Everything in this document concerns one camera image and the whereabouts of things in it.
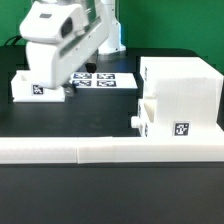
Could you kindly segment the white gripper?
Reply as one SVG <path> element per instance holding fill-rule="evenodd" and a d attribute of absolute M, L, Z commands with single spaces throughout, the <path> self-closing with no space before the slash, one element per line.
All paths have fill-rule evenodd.
<path fill-rule="evenodd" d="M 101 0 L 34 0 L 20 25 L 27 41 L 29 68 L 40 86 L 56 89 L 85 64 L 89 73 L 97 70 L 91 57 L 109 36 L 107 13 Z M 73 97 L 76 86 L 64 85 Z"/>

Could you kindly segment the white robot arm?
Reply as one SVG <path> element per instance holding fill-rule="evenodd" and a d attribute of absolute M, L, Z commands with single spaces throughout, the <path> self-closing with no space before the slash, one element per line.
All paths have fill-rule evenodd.
<path fill-rule="evenodd" d="M 20 25 L 35 83 L 58 89 L 96 52 L 109 54 L 107 0 L 34 0 Z"/>

